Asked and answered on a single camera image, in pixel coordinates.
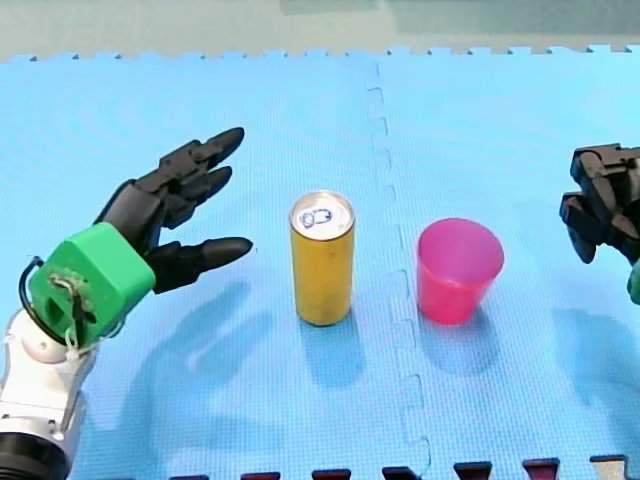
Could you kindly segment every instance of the pink cup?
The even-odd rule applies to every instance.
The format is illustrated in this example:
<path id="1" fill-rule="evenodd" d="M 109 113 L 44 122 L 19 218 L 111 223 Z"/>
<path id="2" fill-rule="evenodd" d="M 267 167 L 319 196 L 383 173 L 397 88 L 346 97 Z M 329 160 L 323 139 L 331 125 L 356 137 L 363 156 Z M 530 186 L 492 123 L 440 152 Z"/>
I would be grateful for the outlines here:
<path id="1" fill-rule="evenodd" d="M 461 218 L 429 225 L 418 241 L 418 308 L 434 322 L 469 320 L 504 265 L 500 240 Z"/>

